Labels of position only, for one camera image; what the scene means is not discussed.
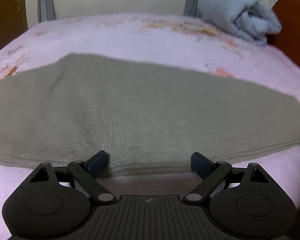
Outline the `red wooden headboard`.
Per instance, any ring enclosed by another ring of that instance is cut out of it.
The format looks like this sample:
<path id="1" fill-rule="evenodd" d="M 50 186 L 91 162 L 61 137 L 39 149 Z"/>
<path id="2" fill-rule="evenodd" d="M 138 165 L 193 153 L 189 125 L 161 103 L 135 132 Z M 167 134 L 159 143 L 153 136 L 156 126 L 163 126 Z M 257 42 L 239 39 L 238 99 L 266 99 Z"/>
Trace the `red wooden headboard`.
<path id="1" fill-rule="evenodd" d="M 278 0 L 273 6 L 282 29 L 270 35 L 268 43 L 280 49 L 300 67 L 300 0 Z"/>

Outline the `grey-green pants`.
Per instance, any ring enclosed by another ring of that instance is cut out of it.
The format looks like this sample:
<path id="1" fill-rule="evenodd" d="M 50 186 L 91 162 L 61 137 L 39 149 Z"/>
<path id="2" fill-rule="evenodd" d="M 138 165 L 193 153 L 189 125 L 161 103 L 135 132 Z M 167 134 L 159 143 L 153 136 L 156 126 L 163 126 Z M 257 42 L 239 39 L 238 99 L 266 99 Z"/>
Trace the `grey-green pants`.
<path id="1" fill-rule="evenodd" d="M 68 55 L 0 80 L 0 165 L 66 165 L 100 150 L 115 176 L 188 172 L 300 145 L 300 103 L 236 79 Z"/>

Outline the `pink floral bed sheet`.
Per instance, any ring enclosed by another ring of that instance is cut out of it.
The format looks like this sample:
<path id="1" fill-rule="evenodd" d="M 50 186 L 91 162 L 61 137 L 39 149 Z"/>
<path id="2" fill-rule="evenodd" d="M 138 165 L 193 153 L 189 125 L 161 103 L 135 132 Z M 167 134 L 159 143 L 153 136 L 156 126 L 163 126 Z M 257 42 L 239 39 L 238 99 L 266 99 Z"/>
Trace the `pink floral bed sheet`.
<path id="1" fill-rule="evenodd" d="M 243 79 L 295 96 L 300 101 L 300 68 L 272 46 L 259 47 L 215 31 L 194 18 L 115 14 L 40 23 L 0 51 L 0 80 L 8 74 L 54 63 L 70 53 L 99 54 Z M 300 146 L 256 159 L 300 208 Z M 30 173 L 0 166 L 0 239 L 10 233 L 2 205 Z"/>

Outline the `grey curtain near door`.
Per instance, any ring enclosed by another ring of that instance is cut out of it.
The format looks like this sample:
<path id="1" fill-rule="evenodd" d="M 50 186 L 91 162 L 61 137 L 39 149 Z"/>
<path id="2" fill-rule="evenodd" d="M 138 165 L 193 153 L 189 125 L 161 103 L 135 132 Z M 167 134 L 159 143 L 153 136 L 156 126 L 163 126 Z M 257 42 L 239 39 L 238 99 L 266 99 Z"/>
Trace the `grey curtain near door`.
<path id="1" fill-rule="evenodd" d="M 38 23 L 56 20 L 54 0 L 37 0 Z"/>

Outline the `rolled light blue quilt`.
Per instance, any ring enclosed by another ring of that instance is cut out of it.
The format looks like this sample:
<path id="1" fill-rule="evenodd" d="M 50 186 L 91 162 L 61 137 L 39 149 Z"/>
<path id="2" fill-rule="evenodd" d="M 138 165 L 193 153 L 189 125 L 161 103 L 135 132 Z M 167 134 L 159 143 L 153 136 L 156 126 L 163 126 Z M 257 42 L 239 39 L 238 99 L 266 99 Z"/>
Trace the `rolled light blue quilt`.
<path id="1" fill-rule="evenodd" d="M 282 25 L 263 0 L 198 0 L 202 20 L 218 29 L 259 46 L 267 35 L 279 34 Z"/>

